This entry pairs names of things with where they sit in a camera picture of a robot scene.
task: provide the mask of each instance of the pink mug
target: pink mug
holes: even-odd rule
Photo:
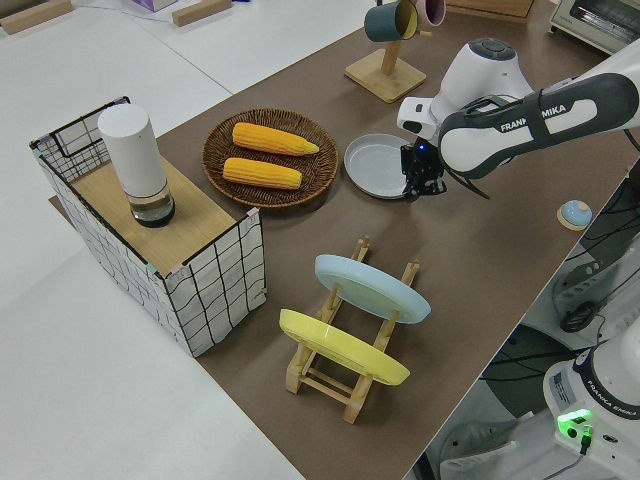
[[[416,0],[420,28],[437,27],[447,11],[445,0]]]

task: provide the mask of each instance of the blue plate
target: blue plate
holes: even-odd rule
[[[398,312],[398,323],[419,323],[431,313],[429,302],[418,292],[366,263],[319,255],[316,277],[329,290],[337,285],[345,302],[387,320]]]

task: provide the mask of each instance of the mug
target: mug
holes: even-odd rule
[[[420,28],[437,27],[444,20],[447,6],[444,0],[416,0]]]
[[[364,17],[364,31],[372,42],[407,40],[417,29],[418,10],[410,0],[375,6]]]

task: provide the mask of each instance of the brown table mat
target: brown table mat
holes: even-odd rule
[[[538,1],[528,24],[450,14],[432,38],[404,42],[400,58],[427,74],[411,95],[435,95],[460,47],[479,37],[511,44],[539,88],[602,61],[592,48],[547,33],[552,8]],[[160,150],[238,217],[246,209],[219,194],[200,166],[204,140],[231,115],[300,112],[334,136],[341,155],[368,133],[413,141],[396,127],[400,102],[385,104],[344,75],[378,48],[357,31],[163,135]],[[558,223],[558,207],[578,198],[597,212],[634,160],[622,133],[593,136],[527,154],[478,181],[491,200],[449,178],[449,192],[413,203],[367,196],[342,168],[322,203],[265,214],[267,303],[198,360],[305,477],[401,479],[579,240]],[[398,387],[374,385],[352,426],[331,398],[306,386],[297,396],[285,390],[295,343],[278,315],[281,308],[314,315],[327,295],[315,257],[349,256],[363,234],[371,237],[370,265],[399,276],[407,261],[421,262],[414,287],[433,313],[396,327],[387,352],[412,373]],[[345,305],[335,325],[372,340],[379,323]]]

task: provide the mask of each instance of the wooden block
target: wooden block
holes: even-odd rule
[[[231,8],[231,0],[202,0],[174,11],[171,16],[173,23],[182,27],[227,8]]]
[[[422,84],[427,76],[401,59],[389,75],[382,71],[386,50],[376,50],[361,60],[349,65],[345,75],[359,83],[378,98],[393,103]]]
[[[71,0],[49,0],[42,5],[36,5],[0,19],[0,25],[5,32],[13,35],[71,11],[73,11]]]
[[[164,160],[176,213],[168,225],[146,228],[131,215],[111,162],[73,182],[93,208],[163,277],[208,245],[235,220],[173,165]]]

